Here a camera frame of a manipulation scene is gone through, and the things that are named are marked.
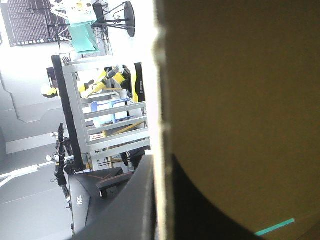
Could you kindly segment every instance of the metal rod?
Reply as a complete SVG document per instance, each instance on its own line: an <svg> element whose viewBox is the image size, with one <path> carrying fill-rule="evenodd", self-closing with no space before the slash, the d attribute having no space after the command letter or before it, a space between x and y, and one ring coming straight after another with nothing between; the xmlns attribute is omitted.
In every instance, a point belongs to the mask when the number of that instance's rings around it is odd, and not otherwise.
<svg viewBox="0 0 320 240"><path fill-rule="evenodd" d="M98 127L98 128L91 128L91 129L88 129L87 132L88 132L89 135L97 134L97 133L100 133L102 131L107 131L107 130L111 130L111 129L116 129L116 128L128 126L128 125L131 125L131 124L135 124L136 122L146 121L147 119L148 119L147 116L137 117L137 118L133 118L133 119L130 119L130 120L119 121L117 123L109 124L109 125Z"/></svg>
<svg viewBox="0 0 320 240"><path fill-rule="evenodd" d="M94 112L89 112L84 114L84 119L92 119L92 118L97 118L105 115L110 115L110 114L115 114L115 113L121 113L133 109L141 109L146 107L146 102L142 101L139 103L134 103L130 105L125 105L125 106L118 106L114 108L109 108L106 110L101 110L101 111L94 111Z"/></svg>
<svg viewBox="0 0 320 240"><path fill-rule="evenodd" d="M98 22L99 24L100 23L114 23L114 22L122 22L122 21L129 21L130 19L129 18L124 18L124 19L114 19L114 20L104 20L102 22Z"/></svg>
<svg viewBox="0 0 320 240"><path fill-rule="evenodd" d="M124 30L135 29L136 28L135 26L129 26L129 25L124 25L124 24L108 24L108 23L102 23L102 22L95 23L95 25L98 26L98 27L107 26L107 27L110 27L110 28L124 29Z"/></svg>

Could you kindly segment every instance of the metal frame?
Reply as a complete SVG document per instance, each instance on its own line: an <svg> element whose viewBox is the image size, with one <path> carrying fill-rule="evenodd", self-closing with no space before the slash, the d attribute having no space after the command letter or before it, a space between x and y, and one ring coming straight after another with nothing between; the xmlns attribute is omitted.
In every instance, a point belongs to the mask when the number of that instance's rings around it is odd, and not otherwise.
<svg viewBox="0 0 320 240"><path fill-rule="evenodd" d="M59 56L53 56L52 61L59 88L65 88L60 89L60 96L62 106L64 106L63 111L71 138L72 149L74 148L74 145L76 145L76 149L79 149L78 156L76 156L77 151L74 154L75 163L79 161L81 161L81 164L86 163L84 156L89 157L88 160L92 162L101 158L111 157L150 145L150 134L147 127L107 136L98 140L90 140L90 135L92 134L130 126L136 123L147 121L148 119L147 116L141 116L116 122L114 124L105 125L99 128L87 127L86 120L88 119L146 107L145 102L139 102L96 112L83 113L84 100L81 99L78 91L75 72L91 69L103 69L108 66L121 65L123 62L120 63L120 60L117 58L105 56L91 57L83 61L77 60L74 62L69 62L68 65L65 66L62 66ZM103 97L106 98L108 95L109 94L103 96L101 94L97 94L97 98L100 101L103 101ZM100 152L99 154L94 153L98 150L104 151Z"/></svg>

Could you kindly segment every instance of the black object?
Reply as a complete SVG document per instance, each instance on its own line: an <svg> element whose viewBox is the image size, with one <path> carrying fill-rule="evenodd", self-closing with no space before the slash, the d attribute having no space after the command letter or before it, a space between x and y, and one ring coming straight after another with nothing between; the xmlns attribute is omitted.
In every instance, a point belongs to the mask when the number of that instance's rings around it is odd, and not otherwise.
<svg viewBox="0 0 320 240"><path fill-rule="evenodd" d="M48 67L46 69L46 73L48 74L48 78L49 78L49 82L50 82L50 86L53 88L58 88L58 82L55 76L55 70L53 67Z"/></svg>
<svg viewBox="0 0 320 240"><path fill-rule="evenodd" d="M135 82L135 92L138 95L138 102L144 102L146 100L145 97L145 88L144 88L144 78L142 74L142 65L141 63L135 63L135 71L136 71L136 82Z"/></svg>
<svg viewBox="0 0 320 240"><path fill-rule="evenodd" d="M49 0L7 0L1 11L11 47L58 42L65 20L50 12ZM60 25L56 29L48 26ZM71 39L68 30L61 34Z"/></svg>
<svg viewBox="0 0 320 240"><path fill-rule="evenodd" d="M77 130L74 122L74 116L72 115L69 95L67 91L67 86L65 82L64 72L62 69L61 59L59 55L51 57L54 69L55 79L58 83L59 93L61 97L61 103L63 107L65 121L68 127L70 144L72 146L73 156L74 156L74 170L76 172L86 169L83 163L80 146L77 137Z"/></svg>
<svg viewBox="0 0 320 240"><path fill-rule="evenodd" d="M114 10L124 6L124 9L115 12L119 13L121 11L124 11L124 18L115 18L111 20L103 20L105 19L105 16L108 14L111 14ZM92 27L110 27L110 28L116 28L116 29L123 29L126 30L131 38L133 38L136 34L136 18L135 18L135 12L134 8L130 1L125 1L121 3L120 5L116 6L115 8L111 9L110 11L106 11L105 14L101 14L101 11L96 11L97 21L92 25Z"/></svg>
<svg viewBox="0 0 320 240"><path fill-rule="evenodd" d="M105 189L107 194L103 198L97 184L122 175L122 168L116 167L69 176L74 234L78 234L86 225L93 223L121 192L126 182L118 182L113 187Z"/></svg>
<svg viewBox="0 0 320 240"><path fill-rule="evenodd" d="M55 146L55 149L57 150L55 155L59 157L59 161L55 164L54 175L56 177L58 185L62 187L64 197L67 199L70 196L70 194L67 188L67 180L64 173L65 167L67 167L66 172L68 174L74 174L75 172L70 161L68 161L67 165L65 165L66 150L69 156L71 156L73 152L70 146L69 138L64 137L64 132L64 124L60 123L58 129L58 139L56 141Z"/></svg>
<svg viewBox="0 0 320 240"><path fill-rule="evenodd" d="M212 205L172 158L174 239L261 240Z"/></svg>
<svg viewBox="0 0 320 240"><path fill-rule="evenodd" d="M145 156L122 192L74 239L154 240L155 207L153 161Z"/></svg>
<svg viewBox="0 0 320 240"><path fill-rule="evenodd" d="M98 189L100 189L100 191L106 191L109 188L116 187L128 182L131 179L132 175L132 172L127 172L118 176L103 179L97 182L95 185Z"/></svg>

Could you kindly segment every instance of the gray floor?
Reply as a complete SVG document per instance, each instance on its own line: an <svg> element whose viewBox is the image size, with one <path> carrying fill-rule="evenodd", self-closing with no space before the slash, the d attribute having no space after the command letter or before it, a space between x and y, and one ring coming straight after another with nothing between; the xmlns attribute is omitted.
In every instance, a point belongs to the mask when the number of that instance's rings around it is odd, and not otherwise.
<svg viewBox="0 0 320 240"><path fill-rule="evenodd" d="M55 145L10 154L1 174L45 162ZM71 237L71 211L57 183L55 166L15 178L0 188L2 240L65 240Z"/></svg>

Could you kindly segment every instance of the white wall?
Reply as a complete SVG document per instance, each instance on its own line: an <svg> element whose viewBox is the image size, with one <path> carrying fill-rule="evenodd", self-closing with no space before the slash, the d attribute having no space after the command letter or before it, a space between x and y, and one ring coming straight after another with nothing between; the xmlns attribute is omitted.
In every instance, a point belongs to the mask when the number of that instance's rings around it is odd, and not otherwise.
<svg viewBox="0 0 320 240"><path fill-rule="evenodd" d="M5 141L54 131L64 122L61 102L43 97L40 90L49 84L46 68L52 67L51 56L59 54L58 44L10 47L2 14L0 32L0 127Z"/></svg>

